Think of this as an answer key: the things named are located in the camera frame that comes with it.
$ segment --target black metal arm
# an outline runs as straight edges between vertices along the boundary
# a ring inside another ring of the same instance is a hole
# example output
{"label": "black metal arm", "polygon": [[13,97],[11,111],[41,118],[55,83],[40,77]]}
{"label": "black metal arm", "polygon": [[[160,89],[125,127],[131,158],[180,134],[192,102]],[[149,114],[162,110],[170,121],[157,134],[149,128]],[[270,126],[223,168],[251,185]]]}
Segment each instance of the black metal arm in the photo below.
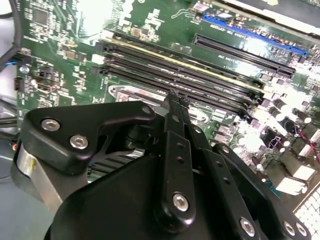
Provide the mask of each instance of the black metal arm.
{"label": "black metal arm", "polygon": [[[136,148],[144,156],[87,184],[90,163]],[[176,92],[154,110],[134,101],[29,112],[12,177],[55,213],[47,240],[311,239],[227,145],[210,147]]]}

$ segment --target integrated circuit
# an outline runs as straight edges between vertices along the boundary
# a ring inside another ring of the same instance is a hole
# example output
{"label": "integrated circuit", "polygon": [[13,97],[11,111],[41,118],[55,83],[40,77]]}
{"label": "integrated circuit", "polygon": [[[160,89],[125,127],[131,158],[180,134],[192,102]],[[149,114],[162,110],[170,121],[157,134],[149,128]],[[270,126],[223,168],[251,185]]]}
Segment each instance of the integrated circuit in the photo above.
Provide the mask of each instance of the integrated circuit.
{"label": "integrated circuit", "polygon": [[40,9],[33,9],[33,20],[42,25],[47,25],[49,13]]}

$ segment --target motherboard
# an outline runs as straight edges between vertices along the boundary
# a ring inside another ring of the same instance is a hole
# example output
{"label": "motherboard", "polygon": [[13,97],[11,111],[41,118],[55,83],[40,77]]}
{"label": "motherboard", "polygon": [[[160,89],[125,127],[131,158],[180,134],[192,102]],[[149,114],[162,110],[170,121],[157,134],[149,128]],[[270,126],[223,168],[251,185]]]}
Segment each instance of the motherboard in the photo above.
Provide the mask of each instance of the motherboard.
{"label": "motherboard", "polygon": [[310,168],[320,159],[317,37],[218,1],[16,2],[19,54],[31,59],[14,80],[20,123],[35,108],[159,106],[175,89],[209,143],[228,144],[263,181],[280,185],[268,176],[271,163],[303,187],[309,179],[283,169],[291,159],[311,160]]}

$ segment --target green circuit board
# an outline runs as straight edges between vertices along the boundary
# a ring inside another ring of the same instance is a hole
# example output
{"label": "green circuit board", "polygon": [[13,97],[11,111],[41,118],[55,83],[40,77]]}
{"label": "green circuit board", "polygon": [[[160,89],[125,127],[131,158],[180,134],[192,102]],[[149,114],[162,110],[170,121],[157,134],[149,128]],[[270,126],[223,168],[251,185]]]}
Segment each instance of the green circuit board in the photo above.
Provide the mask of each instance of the green circuit board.
{"label": "green circuit board", "polygon": [[[18,89],[20,123],[24,115],[35,108],[140,99],[148,102],[146,96],[154,100],[153,103],[150,101],[151,104],[157,105],[158,101],[164,99],[167,92],[163,89],[156,89],[118,75],[94,74],[92,68],[105,64],[103,58],[106,56],[132,60],[127,56],[101,52],[95,47],[97,42],[113,43],[118,46],[123,43],[128,48],[144,51],[151,56],[163,56],[167,62],[184,62],[186,68],[194,68],[205,74],[208,72],[208,66],[215,66],[242,76],[235,79],[228,75],[210,73],[219,81],[260,92],[270,96],[268,98],[271,100],[276,95],[291,104],[292,108],[297,108],[312,117],[320,109],[320,93],[317,87],[320,82],[320,49],[317,44],[310,38],[281,31],[265,23],[232,13],[218,5],[211,6],[211,15],[234,20],[238,18],[237,24],[240,26],[245,26],[252,32],[259,30],[261,35],[268,33],[280,43],[295,46],[308,52],[308,55],[302,61],[302,56],[299,54],[203,20],[201,11],[195,9],[197,3],[187,0],[17,0],[17,3],[23,29],[20,53],[32,57],[32,63],[18,71],[19,80],[23,82],[23,86]],[[197,46],[194,44],[195,34],[294,68],[295,73],[288,78],[232,54]],[[144,48],[143,43],[153,45],[154,49],[161,47],[162,50],[153,51]],[[180,58],[175,58],[175,54],[172,53],[176,53]],[[157,70],[157,67],[144,60],[136,60],[136,63]],[[119,71],[126,71],[128,74],[136,72],[130,68],[119,67],[116,63],[110,63],[109,66]],[[50,79],[39,77],[44,70],[50,71]],[[137,71],[136,74],[158,83],[168,84],[149,73]],[[257,87],[253,80],[263,83],[264,88]],[[183,84],[181,81],[171,86],[191,92]],[[247,97],[238,96],[232,89],[217,87],[210,82],[193,81],[191,85],[200,86],[200,84],[203,87],[212,87],[216,92],[233,95],[239,101],[242,99],[248,101]],[[191,101],[190,112],[195,116],[192,119],[193,123],[204,130],[209,141],[216,140],[236,145],[236,135],[246,134],[248,138],[259,136],[268,127],[269,118],[253,127],[236,113],[218,107],[224,104],[233,107],[234,102],[228,103],[223,98],[214,100],[218,103],[214,106],[201,101]],[[222,124],[228,126],[228,130],[221,138],[214,135],[214,132],[218,131]],[[265,150],[247,146],[241,147],[239,155],[250,165],[250,158],[254,153],[258,156],[266,155]],[[268,159],[277,158],[279,155],[278,152],[269,152]]]}

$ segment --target dimm slot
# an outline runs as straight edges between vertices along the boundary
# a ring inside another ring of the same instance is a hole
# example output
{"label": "dimm slot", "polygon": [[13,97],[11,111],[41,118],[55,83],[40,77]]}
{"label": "dimm slot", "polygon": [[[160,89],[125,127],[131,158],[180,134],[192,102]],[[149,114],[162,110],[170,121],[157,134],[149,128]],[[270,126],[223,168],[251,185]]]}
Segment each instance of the dimm slot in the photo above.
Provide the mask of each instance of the dimm slot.
{"label": "dimm slot", "polygon": [[195,58],[190,55],[176,52],[176,51],[173,51],[169,48],[155,45],[154,43],[151,43],[151,42],[142,41],[142,40],[139,40],[135,37],[125,35],[124,33],[121,33],[121,32],[115,32],[114,36],[119,37],[124,40],[129,40],[131,45],[146,49],[151,52],[156,52],[159,54],[168,53],[168,54],[170,54],[170,57],[173,59],[176,58],[176,60],[179,60],[179,61],[184,62],[189,65],[193,65],[198,68],[202,68],[202,69],[205,68],[207,71],[210,71],[210,72],[217,74],[217,75],[221,75],[225,78],[230,78],[233,80],[250,83],[251,85],[253,84],[255,86],[258,86],[260,89],[262,89],[264,86],[264,84],[262,82],[254,79],[252,77],[246,76],[246,75],[238,73],[238,72],[234,72],[232,70],[220,67],[218,65],[214,65],[210,62],[203,61],[199,58]]}
{"label": "dimm slot", "polygon": [[197,72],[193,69],[188,69],[188,68],[182,67],[180,65],[174,64],[173,62],[168,62],[168,61],[165,61],[165,60],[158,58],[156,56],[147,55],[145,53],[138,52],[136,50],[129,49],[124,46],[110,45],[110,44],[97,42],[96,47],[99,50],[106,52],[106,53],[109,53],[109,54],[112,54],[112,53],[118,54],[121,56],[127,56],[130,58],[137,59],[138,61],[143,60],[146,62],[157,64],[157,65],[162,66],[163,68],[168,69],[170,71],[181,73],[181,74],[185,75],[186,77],[200,79],[201,81],[207,81],[209,83],[213,83],[217,86],[220,86],[221,88],[226,88],[230,91],[234,91],[240,95],[243,95],[244,97],[254,98],[255,95],[260,94],[260,93],[253,91],[253,90],[246,89],[244,87],[241,87],[241,86],[238,86],[235,84],[231,84],[231,83],[224,81],[224,80],[221,80],[219,78],[215,78],[215,77],[206,75],[204,73]]}
{"label": "dimm slot", "polygon": [[[160,82],[156,82],[154,80],[149,80],[147,77],[135,74],[133,72],[127,72],[123,69],[118,69],[112,66],[105,66],[106,68],[93,68],[95,74],[102,74],[104,76],[112,75],[118,78],[123,78],[128,81],[136,81],[137,83],[145,84],[151,88],[159,89],[164,92],[169,92],[172,87],[170,85],[166,85]],[[182,95],[188,96],[191,102],[194,103],[202,103],[209,107],[213,107],[214,109],[220,109],[230,114],[239,115],[240,117],[247,115],[247,112],[243,108],[236,108],[233,106],[221,104],[221,102],[215,102],[210,99],[206,99],[205,97],[194,94],[190,91],[186,91],[183,89],[179,89],[179,92]]]}
{"label": "dimm slot", "polygon": [[288,67],[275,61],[271,61],[266,58],[254,55],[250,52],[228,46],[222,42],[215,41],[214,39],[200,34],[195,34],[193,43],[196,46],[206,48],[210,51],[214,51],[223,55],[228,55],[228,57],[237,61],[251,64],[253,66],[256,66],[257,68],[273,74],[284,76],[286,78],[291,78],[296,72],[296,70],[292,67]]}
{"label": "dimm slot", "polygon": [[255,38],[255,39],[262,40],[262,41],[264,41],[264,42],[266,42],[268,44],[271,44],[271,45],[276,46],[278,48],[287,50],[287,51],[289,51],[291,53],[298,54],[298,55],[303,55],[303,56],[307,56],[308,55],[308,52],[305,51],[305,50],[299,49],[299,48],[294,47],[294,46],[281,44],[281,43],[279,43],[279,42],[277,42],[275,40],[272,40],[272,39],[269,39],[267,37],[258,35],[256,33],[248,31],[246,29],[242,29],[242,28],[239,28],[239,27],[236,27],[236,26],[229,26],[226,22],[224,22],[221,19],[209,16],[209,15],[203,15],[202,19],[204,21],[207,21],[207,22],[211,23],[211,24],[221,26],[221,27],[223,27],[225,29],[237,32],[239,34],[243,34],[243,35],[246,35],[248,37],[252,37],[252,38]]}
{"label": "dimm slot", "polygon": [[133,71],[140,71],[142,73],[147,73],[151,76],[155,76],[156,78],[164,79],[168,82],[171,82],[172,84],[181,84],[183,86],[186,86],[193,92],[199,92],[199,93],[204,93],[207,94],[208,98],[215,99],[216,101],[223,102],[223,101],[230,101],[230,103],[234,103],[239,106],[243,106],[244,103],[246,103],[248,106],[252,105],[251,101],[245,100],[243,98],[235,97],[232,94],[228,94],[226,92],[221,92],[218,91],[212,87],[209,86],[201,86],[199,84],[193,84],[193,82],[187,81],[183,79],[182,81],[181,78],[172,76],[169,73],[160,71],[158,69],[151,68],[146,65],[142,65],[133,61],[126,60],[124,58],[117,58],[113,57],[111,62],[112,64],[121,66],[126,69],[131,69]]}
{"label": "dimm slot", "polygon": [[292,67],[286,66],[284,64],[266,59],[264,57],[252,54],[250,52],[244,51],[242,49],[238,49],[233,46],[229,46],[223,42],[214,40],[212,38],[200,35],[198,33],[194,36],[193,43],[198,46],[203,46],[209,49],[221,51],[223,53],[230,54],[232,56],[236,56],[238,58],[250,61],[254,64],[261,65],[263,67],[269,68],[275,72],[279,72],[290,77],[296,72],[296,70]]}
{"label": "dimm slot", "polygon": [[181,74],[181,75],[183,75],[187,78],[190,78],[190,79],[198,80],[199,82],[206,81],[208,83],[215,84],[216,86],[228,89],[229,91],[232,91],[235,94],[240,94],[244,98],[245,97],[252,98],[255,95],[252,93],[252,91],[249,91],[247,89],[243,89],[238,86],[234,86],[234,85],[232,85],[228,82],[225,82],[223,80],[219,80],[219,79],[207,76],[205,74],[199,74],[199,73],[195,72],[194,70],[189,70],[189,69],[174,65],[173,63],[166,62],[162,59],[155,59],[153,56],[148,56],[146,54],[141,54],[139,52],[136,52],[136,53],[130,52],[131,51],[130,49],[127,49],[127,50],[128,51],[126,51],[126,50],[125,51],[123,51],[123,50],[114,51],[114,53],[134,58],[137,61],[139,61],[139,60],[146,61],[152,65],[159,66],[159,67],[164,68],[166,70],[175,72],[176,74]]}

